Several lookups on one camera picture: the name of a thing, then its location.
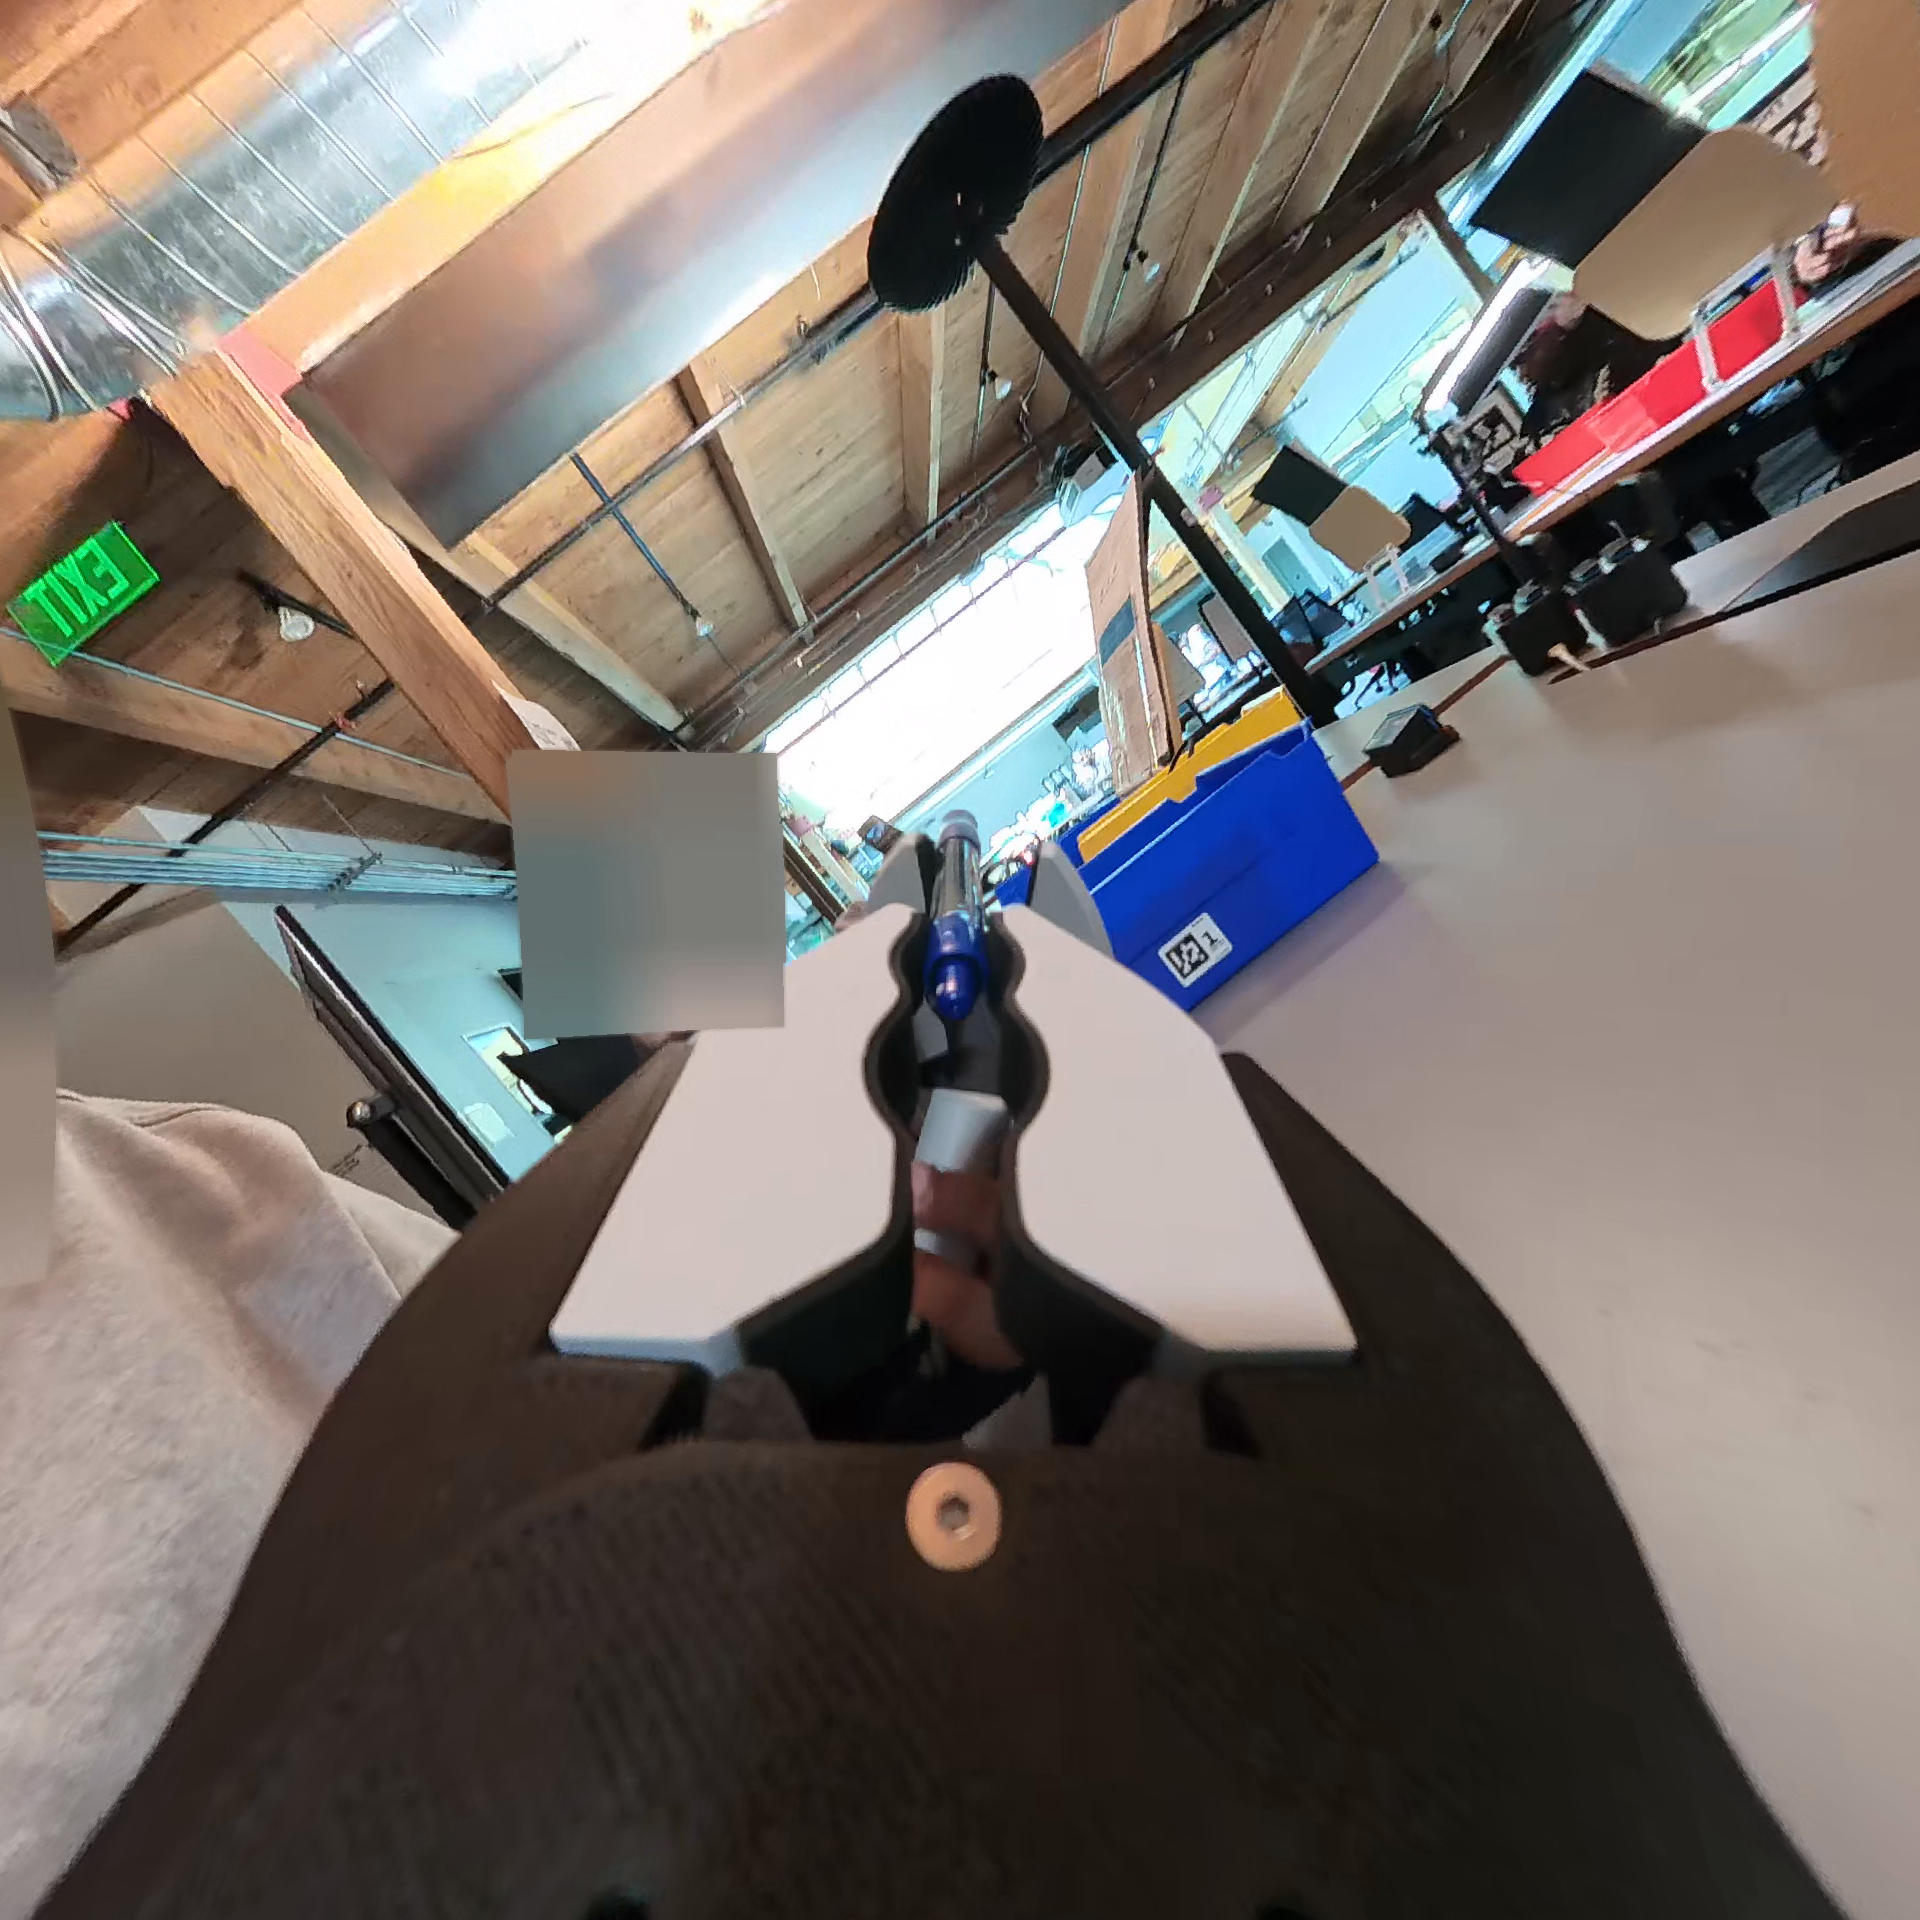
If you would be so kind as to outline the silver ventilation duct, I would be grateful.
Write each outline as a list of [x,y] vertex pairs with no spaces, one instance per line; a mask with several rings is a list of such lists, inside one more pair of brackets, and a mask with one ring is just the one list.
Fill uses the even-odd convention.
[[4,420],[120,411],[237,330],[299,370],[635,114],[744,110],[828,4],[292,4],[4,223]]

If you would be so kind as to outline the wooden post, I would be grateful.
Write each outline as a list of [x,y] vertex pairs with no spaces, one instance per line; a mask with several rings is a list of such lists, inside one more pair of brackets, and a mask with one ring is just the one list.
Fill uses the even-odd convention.
[[519,689],[305,425],[220,350],[141,398],[324,591],[487,801],[510,812],[512,764],[539,749]]

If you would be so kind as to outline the person's grey sweatshirt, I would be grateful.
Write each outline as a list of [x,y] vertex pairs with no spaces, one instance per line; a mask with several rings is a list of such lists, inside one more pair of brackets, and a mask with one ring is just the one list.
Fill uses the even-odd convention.
[[1,1914],[128,1788],[324,1405],[455,1230],[285,1124],[56,1092],[49,1255],[4,1287]]

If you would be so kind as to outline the white monitor light bar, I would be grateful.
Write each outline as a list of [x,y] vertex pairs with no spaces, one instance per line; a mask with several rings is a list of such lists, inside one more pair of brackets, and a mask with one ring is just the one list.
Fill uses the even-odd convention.
[[1553,300],[1551,277],[1513,269],[1425,382],[1414,418],[1422,428],[1465,415],[1500,380]]

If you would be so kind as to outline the red plastic bin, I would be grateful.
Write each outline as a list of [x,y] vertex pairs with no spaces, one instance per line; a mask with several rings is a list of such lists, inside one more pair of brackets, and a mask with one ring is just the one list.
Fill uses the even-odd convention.
[[1518,462],[1513,478],[1529,497],[1553,494],[1588,469],[1649,441],[1704,395],[1708,382],[1695,350],[1689,345],[1670,351],[1631,386],[1592,405]]
[[1797,339],[1800,297],[1791,279],[1767,277],[1716,318],[1695,310],[1689,342],[1704,394],[1716,394],[1742,373]]

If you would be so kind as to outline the blue labelled plastic bin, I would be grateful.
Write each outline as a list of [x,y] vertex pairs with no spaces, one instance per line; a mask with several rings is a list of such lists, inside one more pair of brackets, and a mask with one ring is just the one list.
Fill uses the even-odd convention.
[[1185,1013],[1377,865],[1308,726],[1222,758],[1128,823],[1109,806],[1068,850],[1115,961]]

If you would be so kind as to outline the grey desk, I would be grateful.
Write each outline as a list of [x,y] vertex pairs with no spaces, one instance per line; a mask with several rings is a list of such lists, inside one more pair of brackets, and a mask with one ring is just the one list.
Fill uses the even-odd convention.
[[1489,1290],[1837,1903],[1916,1915],[1916,554],[1447,719],[1203,1023]]

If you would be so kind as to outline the person's left hand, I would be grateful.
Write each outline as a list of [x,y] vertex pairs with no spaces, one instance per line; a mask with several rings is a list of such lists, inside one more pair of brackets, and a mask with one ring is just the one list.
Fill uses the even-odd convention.
[[998,1374],[1024,1367],[997,1309],[1001,1189],[968,1171],[915,1162],[911,1309],[959,1359]]

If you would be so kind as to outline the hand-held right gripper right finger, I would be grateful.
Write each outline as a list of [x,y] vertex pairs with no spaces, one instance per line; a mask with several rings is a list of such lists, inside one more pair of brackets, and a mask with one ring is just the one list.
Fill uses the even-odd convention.
[[1358,1337],[1204,1029],[1027,905],[997,930],[998,1324],[1055,1378],[1343,1362]]

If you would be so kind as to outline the yellow plastic bin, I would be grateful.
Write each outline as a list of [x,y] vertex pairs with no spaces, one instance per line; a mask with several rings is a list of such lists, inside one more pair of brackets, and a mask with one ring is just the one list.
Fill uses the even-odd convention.
[[1163,802],[1185,802],[1192,798],[1203,775],[1243,753],[1256,749],[1270,737],[1295,730],[1300,723],[1302,713],[1288,692],[1272,689],[1260,695],[1217,726],[1199,733],[1171,766],[1142,780],[1124,796],[1117,796],[1085,823],[1072,827],[1062,836],[1062,849],[1077,867],[1087,865]]

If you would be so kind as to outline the black desk mat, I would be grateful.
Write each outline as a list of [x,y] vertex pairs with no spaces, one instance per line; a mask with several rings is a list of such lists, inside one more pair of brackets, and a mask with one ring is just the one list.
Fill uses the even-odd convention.
[[1789,554],[1777,567],[1744,587],[1726,607],[1710,615],[1710,621],[1723,621],[1749,611],[1782,603],[1797,595],[1843,582],[1916,551],[1916,521],[1896,525],[1888,517],[1872,517],[1868,513],[1837,518],[1805,547]]

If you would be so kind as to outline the blue ballpoint pen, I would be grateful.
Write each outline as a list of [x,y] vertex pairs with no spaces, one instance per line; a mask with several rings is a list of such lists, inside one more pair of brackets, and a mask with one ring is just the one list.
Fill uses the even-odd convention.
[[980,881],[975,817],[963,806],[950,809],[942,820],[935,852],[924,1002],[943,1023],[959,1026],[973,1015],[989,975],[988,899]]

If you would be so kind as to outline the green exit sign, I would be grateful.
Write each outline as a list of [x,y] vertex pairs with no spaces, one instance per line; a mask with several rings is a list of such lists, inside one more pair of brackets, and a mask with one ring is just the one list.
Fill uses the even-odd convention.
[[110,518],[9,597],[6,623],[49,668],[62,668],[157,587],[156,563]]

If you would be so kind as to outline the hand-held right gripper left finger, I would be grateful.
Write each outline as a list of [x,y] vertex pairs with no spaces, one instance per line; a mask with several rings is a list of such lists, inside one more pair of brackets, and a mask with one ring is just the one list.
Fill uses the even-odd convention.
[[870,909],[785,969],[780,1026],[691,1045],[549,1324],[563,1356],[859,1374],[897,1337],[903,1134],[872,1052],[919,926]]

